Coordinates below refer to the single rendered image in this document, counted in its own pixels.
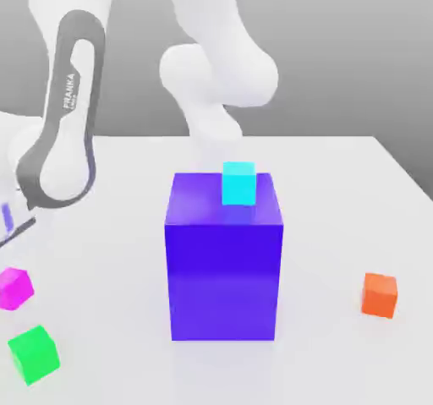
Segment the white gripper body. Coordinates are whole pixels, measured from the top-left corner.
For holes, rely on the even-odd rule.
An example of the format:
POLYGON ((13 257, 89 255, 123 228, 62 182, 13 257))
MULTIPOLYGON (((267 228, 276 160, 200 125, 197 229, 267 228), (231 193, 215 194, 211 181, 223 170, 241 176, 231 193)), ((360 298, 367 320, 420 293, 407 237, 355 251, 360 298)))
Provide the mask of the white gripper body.
POLYGON ((15 193, 8 200, 0 202, 0 248, 18 237, 36 223, 36 217, 29 209, 27 199, 15 193))

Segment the small magenta cube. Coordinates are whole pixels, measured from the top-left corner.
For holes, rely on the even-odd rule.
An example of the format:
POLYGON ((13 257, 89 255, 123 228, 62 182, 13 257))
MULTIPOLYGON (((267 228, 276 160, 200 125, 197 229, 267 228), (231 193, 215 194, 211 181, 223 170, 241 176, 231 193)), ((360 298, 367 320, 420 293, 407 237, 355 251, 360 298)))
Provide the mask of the small magenta cube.
POLYGON ((34 293, 28 271, 8 267, 0 273, 0 309, 16 310, 34 293))

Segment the small green cube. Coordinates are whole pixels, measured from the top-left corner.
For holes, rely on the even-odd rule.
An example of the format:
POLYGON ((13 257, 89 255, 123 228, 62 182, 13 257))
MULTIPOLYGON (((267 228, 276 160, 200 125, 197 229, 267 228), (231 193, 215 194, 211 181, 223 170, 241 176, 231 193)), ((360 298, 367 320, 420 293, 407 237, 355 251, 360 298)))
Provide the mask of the small green cube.
POLYGON ((41 325, 8 340, 8 347, 27 386, 60 368, 56 343, 41 325))

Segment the small cyan cube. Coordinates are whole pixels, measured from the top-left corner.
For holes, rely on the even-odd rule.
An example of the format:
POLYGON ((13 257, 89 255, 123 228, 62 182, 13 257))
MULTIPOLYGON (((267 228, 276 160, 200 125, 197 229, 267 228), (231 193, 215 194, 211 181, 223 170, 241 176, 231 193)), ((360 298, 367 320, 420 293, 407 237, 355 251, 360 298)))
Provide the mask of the small cyan cube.
POLYGON ((223 163, 223 205, 254 205, 256 185, 256 170, 252 161, 225 161, 223 163))

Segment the small orange cube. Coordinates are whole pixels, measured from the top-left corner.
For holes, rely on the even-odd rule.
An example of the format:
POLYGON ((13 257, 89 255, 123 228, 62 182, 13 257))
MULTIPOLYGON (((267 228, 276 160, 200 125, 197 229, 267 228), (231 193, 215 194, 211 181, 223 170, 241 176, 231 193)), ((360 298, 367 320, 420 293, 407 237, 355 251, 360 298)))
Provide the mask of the small orange cube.
POLYGON ((364 275, 361 312, 392 319, 397 306, 397 279, 372 272, 364 275))

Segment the large blue box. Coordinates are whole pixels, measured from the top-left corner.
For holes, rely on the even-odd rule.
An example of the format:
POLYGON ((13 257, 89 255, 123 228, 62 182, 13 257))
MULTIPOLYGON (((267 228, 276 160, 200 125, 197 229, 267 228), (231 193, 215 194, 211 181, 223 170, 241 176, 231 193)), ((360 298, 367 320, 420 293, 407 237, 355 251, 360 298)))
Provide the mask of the large blue box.
POLYGON ((242 206, 222 204, 219 173, 175 173, 164 231, 174 341, 274 339, 283 220, 270 174, 242 206))

